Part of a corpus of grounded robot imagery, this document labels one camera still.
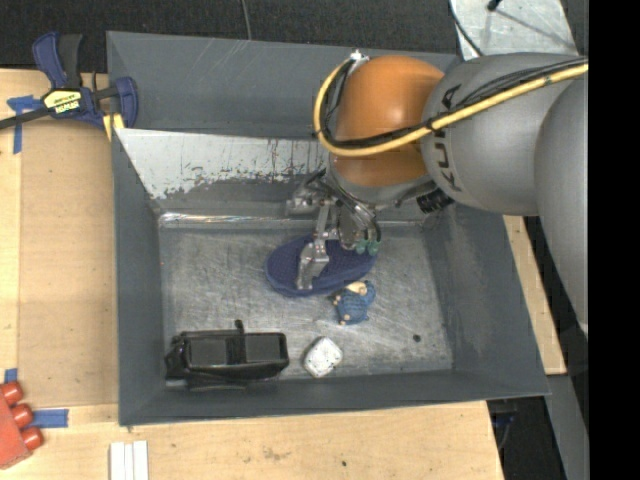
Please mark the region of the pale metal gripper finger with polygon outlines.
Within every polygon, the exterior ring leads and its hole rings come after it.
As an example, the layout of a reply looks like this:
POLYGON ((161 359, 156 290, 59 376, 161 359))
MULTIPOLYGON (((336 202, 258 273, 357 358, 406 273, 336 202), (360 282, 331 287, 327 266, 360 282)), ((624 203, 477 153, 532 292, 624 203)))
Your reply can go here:
POLYGON ((311 290, 313 288, 313 280, 322 273, 329 261, 330 258, 324 239, 316 239, 304 245, 299 254, 296 288, 298 290, 311 290))
POLYGON ((285 203, 285 214, 289 217, 317 216, 325 191, 310 186, 297 187, 285 203))

